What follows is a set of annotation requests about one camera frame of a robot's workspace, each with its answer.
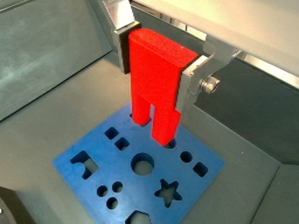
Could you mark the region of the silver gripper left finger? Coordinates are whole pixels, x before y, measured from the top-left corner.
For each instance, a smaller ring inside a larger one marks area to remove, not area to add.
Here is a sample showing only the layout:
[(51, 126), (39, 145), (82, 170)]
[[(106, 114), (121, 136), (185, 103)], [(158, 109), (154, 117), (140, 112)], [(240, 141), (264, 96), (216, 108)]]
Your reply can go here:
[(106, 21), (112, 28), (112, 40), (116, 47), (120, 70), (129, 73), (128, 35), (141, 27), (134, 20), (129, 0), (101, 0)]

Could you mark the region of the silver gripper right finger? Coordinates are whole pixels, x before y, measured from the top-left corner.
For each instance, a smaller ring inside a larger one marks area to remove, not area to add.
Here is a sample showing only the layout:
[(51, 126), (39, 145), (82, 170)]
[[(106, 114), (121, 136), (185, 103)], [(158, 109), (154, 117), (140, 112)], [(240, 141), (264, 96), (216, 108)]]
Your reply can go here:
[(182, 113), (196, 102), (200, 92), (212, 94), (220, 84), (212, 75), (233, 60), (238, 49), (217, 40), (205, 37), (201, 55), (181, 71), (180, 86), (176, 97), (176, 110)]

